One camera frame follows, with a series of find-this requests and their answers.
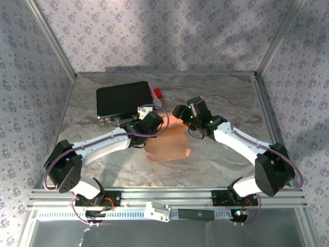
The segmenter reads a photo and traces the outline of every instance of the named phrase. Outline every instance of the red cap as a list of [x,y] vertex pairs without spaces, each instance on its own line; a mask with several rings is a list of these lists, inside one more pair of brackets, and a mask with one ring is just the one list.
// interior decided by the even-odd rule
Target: red cap
[[156,89],[154,89],[154,92],[155,92],[156,97],[158,97],[158,99],[162,99],[162,93],[161,93],[160,88],[157,87]]

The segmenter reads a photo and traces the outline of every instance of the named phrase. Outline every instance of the black mounting plate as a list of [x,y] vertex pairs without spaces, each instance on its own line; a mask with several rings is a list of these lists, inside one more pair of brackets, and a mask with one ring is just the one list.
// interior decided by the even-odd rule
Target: black mounting plate
[[240,200],[236,200],[235,202],[233,202],[232,200],[230,200],[227,190],[213,190],[211,191],[211,199],[212,199],[212,205],[214,207],[216,206],[243,207],[245,205],[246,199],[249,199],[251,201],[252,206],[258,206],[258,200],[256,194],[248,195],[247,197],[243,197]]
[[[105,190],[104,191],[104,198],[111,198],[115,207],[120,206],[121,202],[121,191],[118,190]],[[94,206],[104,206],[104,207],[111,207],[112,203],[109,200],[102,200],[101,202],[94,205],[93,201],[88,200],[86,197],[82,195],[77,195],[76,199],[76,207],[94,207]]]

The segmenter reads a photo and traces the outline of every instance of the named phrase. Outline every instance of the metal frame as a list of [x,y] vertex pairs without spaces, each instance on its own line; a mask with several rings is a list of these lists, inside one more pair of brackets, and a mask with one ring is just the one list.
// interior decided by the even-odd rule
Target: metal frame
[[19,240],[17,241],[18,247],[28,247],[32,240],[33,231],[37,221],[36,210],[27,210],[24,224],[22,225],[23,232],[20,235]]
[[70,98],[71,98],[71,94],[72,94],[72,91],[73,91],[73,87],[75,85],[75,82],[76,82],[76,79],[74,79],[71,83],[71,86],[68,90],[68,94],[67,94],[67,98],[66,98],[66,101],[65,101],[65,104],[64,104],[64,108],[63,108],[63,111],[62,111],[62,116],[61,116],[61,119],[60,119],[60,122],[59,122],[59,125],[58,125],[58,129],[56,131],[56,135],[55,135],[55,138],[54,138],[54,142],[53,144],[51,145],[51,149],[54,149],[54,147],[56,146],[57,144],[57,141],[58,141],[58,137],[60,135],[60,131],[61,131],[61,126],[63,124],[63,121],[64,121],[64,117],[65,117],[65,113],[66,113],[66,110],[67,110],[67,107],[68,107],[68,103],[70,101]]
[[[280,133],[279,124],[274,114],[272,104],[269,100],[269,96],[265,87],[265,83],[262,75],[257,76],[254,74],[251,76],[255,92],[259,99],[262,111],[264,114],[264,119],[267,124],[272,142],[284,143],[282,135]],[[296,178],[291,182],[292,187],[298,185]],[[296,217],[298,220],[299,228],[302,232],[303,239],[306,246],[321,246],[319,235],[315,229],[312,217],[310,215],[308,208],[295,208]]]
[[[119,209],[143,209],[147,202],[169,204],[172,209],[214,209],[214,208],[240,208],[214,207],[212,205],[212,190],[227,190],[227,188],[175,188],[175,187],[114,187],[106,190],[119,190],[121,203]],[[263,193],[262,207],[264,208],[296,208],[307,207],[303,191],[287,192],[279,191],[275,197],[269,197]],[[62,209],[67,208],[71,202],[71,194],[59,194],[57,191],[45,191],[34,189],[27,205],[28,209]]]
[[78,75],[235,75],[235,76],[249,76],[250,73],[253,74],[251,71],[243,71],[243,72],[173,72],[173,73],[168,73],[168,72],[148,72],[148,73],[143,73],[143,72],[118,72],[118,73],[108,73],[108,72],[79,72]]
[[26,0],[26,3],[28,4],[28,7],[31,9],[35,19],[37,20],[38,24],[40,25],[42,32],[46,36],[51,48],[57,55],[58,59],[60,60],[62,66],[64,67],[67,75],[71,78],[71,80],[74,80],[76,78],[76,73],[74,69],[72,68],[68,58],[66,57],[61,45],[59,44],[58,40],[56,39],[55,34],[51,30],[49,24],[46,21],[46,18],[44,14],[42,13],[42,10],[35,0]]
[[297,14],[301,10],[305,2],[306,0],[291,1],[283,20],[281,21],[276,33],[274,34],[268,48],[265,51],[265,55],[263,56],[260,64],[258,65],[257,75],[263,75],[266,69],[268,68],[284,37],[288,33],[290,26],[294,22],[294,19],[296,18]]

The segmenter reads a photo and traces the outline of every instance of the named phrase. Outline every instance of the white bracket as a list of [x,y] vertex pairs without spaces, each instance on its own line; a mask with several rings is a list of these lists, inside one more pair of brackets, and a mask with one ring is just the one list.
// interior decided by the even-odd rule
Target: white bracket
[[91,200],[101,192],[101,188],[98,183],[91,178],[81,176],[78,184],[71,190],[74,194],[80,194]]
[[144,211],[144,218],[158,220],[162,222],[169,222],[170,211],[171,209],[169,205],[147,202]]
[[139,119],[143,120],[149,112],[153,111],[153,107],[139,107],[138,108]]
[[255,170],[236,181],[235,184],[233,184],[233,189],[240,197],[262,192],[256,184]]

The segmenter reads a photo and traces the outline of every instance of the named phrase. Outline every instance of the wire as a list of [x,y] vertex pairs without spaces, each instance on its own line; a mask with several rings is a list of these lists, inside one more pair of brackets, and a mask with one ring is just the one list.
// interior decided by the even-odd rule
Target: wire
[[261,196],[259,194],[257,194],[257,198],[258,198],[258,211],[256,213],[256,215],[249,221],[247,221],[246,223],[253,223],[259,216],[259,214],[261,213],[261,208],[262,208],[262,200],[261,200]]
[[201,96],[201,99],[209,98],[209,97],[212,97],[212,96],[218,96],[218,97],[224,98],[234,107],[235,118],[233,119],[233,122],[234,122],[234,124],[236,124],[236,122],[237,122],[237,109],[236,109],[235,104],[232,102],[232,100],[229,97],[227,97],[223,94],[209,94],[209,95],[206,95],[206,96]]
[[109,139],[113,139],[115,137],[118,137],[118,136],[127,136],[127,135],[132,135],[132,136],[137,136],[137,137],[146,137],[146,138],[151,138],[151,137],[157,137],[161,134],[163,134],[169,127],[169,121],[170,121],[170,118],[169,118],[169,114],[168,112],[162,108],[162,107],[159,107],[157,105],[154,105],[154,104],[145,104],[145,105],[142,105],[141,107],[154,107],[154,108],[159,108],[160,110],[162,110],[165,114],[166,114],[166,117],[167,117],[167,124],[166,126],[164,127],[164,129],[162,131],[159,131],[155,134],[151,134],[151,135],[146,135],[146,134],[138,134],[138,133],[118,133],[118,134],[114,134],[114,135],[109,135],[107,137],[104,137],[102,139],[99,139],[99,140],[96,140],[92,143],[88,143],[86,145],[83,145],[83,146],[79,146],[79,147],[76,147],[76,148],[72,148],[72,149],[69,149],[65,152],[63,152],[62,154],[60,154],[59,156],[57,156],[52,162],[51,164],[47,167],[46,169],[46,172],[45,172],[45,175],[44,175],[44,178],[43,178],[43,187],[46,189],[46,190],[54,190],[55,187],[48,187],[47,186],[47,178],[49,176],[49,173],[50,171],[52,170],[52,168],[56,165],[56,163],[62,159],[63,157],[65,157],[66,155],[68,155],[69,153],[72,153],[74,151],[78,151],[78,150],[81,150],[81,149],[85,149],[85,148],[88,148],[88,147],[92,147],[96,144],[99,144],[99,143],[102,143],[102,142],[105,142]]
[[248,210],[249,212],[251,212],[252,209],[253,209],[253,206],[252,206],[252,202],[248,198],[246,198],[245,203],[244,203],[243,207],[240,210],[243,210],[245,208],[247,202],[249,202],[249,204],[251,205],[251,210]]
[[190,129],[190,127],[188,128],[188,132],[189,132],[190,136],[192,136],[193,138],[196,138],[196,139],[199,139],[199,140],[202,140],[203,138],[205,138],[204,135],[202,135],[202,137],[197,137],[197,136],[195,136],[195,135],[192,135],[192,134],[191,134],[191,129]]
[[249,140],[248,138],[245,138],[244,136],[240,135],[239,133],[237,133],[237,131],[235,131],[235,127],[233,126],[233,124],[231,123],[231,130],[233,131],[233,133],[238,136],[239,138],[241,138],[242,140],[246,141],[247,143],[249,144],[252,144],[256,147],[259,147],[259,148],[262,148],[262,149],[265,149],[267,151],[270,151],[274,154],[276,154],[277,156],[279,156],[281,159],[283,159],[284,161],[286,161],[288,164],[290,164],[293,169],[295,170],[297,176],[299,177],[299,184],[297,187],[295,188],[290,188],[290,189],[284,189],[282,188],[281,190],[282,191],[296,191],[296,190],[299,190],[302,186],[303,186],[303,176],[302,176],[302,173],[300,172],[300,170],[297,168],[297,166],[291,161],[289,160],[286,156],[284,156],[283,154],[279,153],[278,151],[272,149],[272,148],[269,148],[269,147],[266,147],[264,145],[261,145],[259,143],[255,143],[251,140]]
[[[163,125],[163,122],[161,123],[160,127],[159,127],[159,131],[161,130]],[[144,148],[146,143],[148,142],[149,139],[146,139],[146,141],[143,143],[143,146],[132,146],[133,148]]]
[[78,213],[77,213],[77,211],[76,211],[76,209],[75,209],[75,207],[74,207],[74,204],[73,204],[73,201],[74,201],[74,199],[75,199],[76,197],[77,197],[77,194],[74,194],[73,197],[72,197],[72,199],[71,199],[71,207],[72,207],[72,209],[73,209],[73,213],[78,217],[78,219],[79,219],[82,223],[87,224],[87,225],[91,225],[91,223],[89,223],[88,221],[82,219],[82,218],[78,215]]
[[114,203],[113,203],[113,201],[112,201],[111,198],[109,198],[109,197],[105,197],[104,200],[110,201],[110,202],[112,203],[112,207],[114,207]]
[[[226,100],[228,100],[230,102],[230,104],[232,106],[234,106],[234,109],[235,109],[235,119],[234,119],[234,122],[237,121],[237,109],[235,107],[235,104],[228,98],[226,97],[225,95],[222,95],[222,94],[210,94],[210,95],[206,95],[206,96],[203,96],[201,97],[202,99],[205,99],[205,98],[208,98],[208,97],[211,97],[211,96],[219,96],[219,97],[222,97]],[[297,176],[299,177],[299,184],[297,187],[294,187],[294,188],[289,188],[289,189],[284,189],[282,188],[281,190],[282,191],[296,191],[296,190],[299,190],[302,186],[303,186],[303,176],[302,176],[302,173],[300,172],[300,170],[298,169],[298,167],[291,161],[289,160],[286,156],[284,156],[283,154],[277,152],[276,150],[270,148],[270,147],[266,147],[264,145],[261,145],[259,143],[255,143],[251,140],[249,140],[248,138],[245,138],[244,136],[240,135],[239,133],[237,133],[237,131],[235,130],[235,127],[233,125],[233,123],[231,122],[231,130],[232,132],[238,136],[240,139],[246,141],[247,143],[249,144],[252,144],[253,146],[256,146],[256,147],[259,147],[259,148],[262,148],[262,149],[265,149],[269,152],[272,152],[274,154],[276,154],[277,156],[279,156],[281,159],[283,159],[284,161],[286,161],[288,164],[290,164],[293,169],[295,170],[295,173],[297,174]]]

